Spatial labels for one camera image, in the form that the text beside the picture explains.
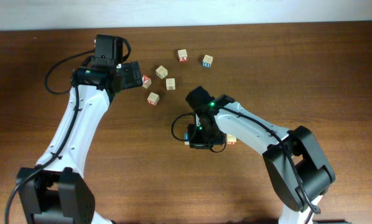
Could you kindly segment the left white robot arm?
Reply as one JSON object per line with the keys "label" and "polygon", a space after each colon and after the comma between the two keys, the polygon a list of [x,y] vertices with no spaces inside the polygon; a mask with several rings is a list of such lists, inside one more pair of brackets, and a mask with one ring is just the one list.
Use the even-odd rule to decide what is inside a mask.
{"label": "left white robot arm", "polygon": [[116,94],[142,85],[138,62],[73,71],[65,114],[35,167],[16,179],[27,223],[111,223],[95,208],[84,181],[88,150],[101,118]]}

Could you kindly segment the wooden block red Z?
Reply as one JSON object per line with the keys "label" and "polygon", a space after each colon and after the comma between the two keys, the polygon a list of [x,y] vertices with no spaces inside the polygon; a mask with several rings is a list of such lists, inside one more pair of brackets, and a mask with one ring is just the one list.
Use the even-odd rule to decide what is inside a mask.
{"label": "wooden block red Z", "polygon": [[232,136],[230,134],[227,134],[226,135],[226,143],[227,144],[236,144],[236,142],[237,142],[237,138],[236,137],[234,137],[234,136]]}

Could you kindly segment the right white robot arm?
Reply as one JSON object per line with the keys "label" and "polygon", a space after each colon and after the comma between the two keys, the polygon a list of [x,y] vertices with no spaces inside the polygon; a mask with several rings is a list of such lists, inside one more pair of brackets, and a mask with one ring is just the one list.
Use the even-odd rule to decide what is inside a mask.
{"label": "right white robot arm", "polygon": [[188,95],[186,101],[206,131],[229,134],[259,153],[272,187],[283,203],[279,223],[312,223],[319,201],[335,181],[335,172],[314,134],[306,127],[294,130],[276,126],[222,95]]}

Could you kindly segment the wooden block blue B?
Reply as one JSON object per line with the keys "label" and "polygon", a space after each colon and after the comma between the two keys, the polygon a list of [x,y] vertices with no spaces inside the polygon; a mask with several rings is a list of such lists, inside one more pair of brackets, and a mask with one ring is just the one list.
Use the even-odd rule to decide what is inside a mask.
{"label": "wooden block blue B", "polygon": [[185,144],[185,145],[189,145],[188,133],[185,133],[185,134],[184,134],[184,139],[185,139],[184,144]]}

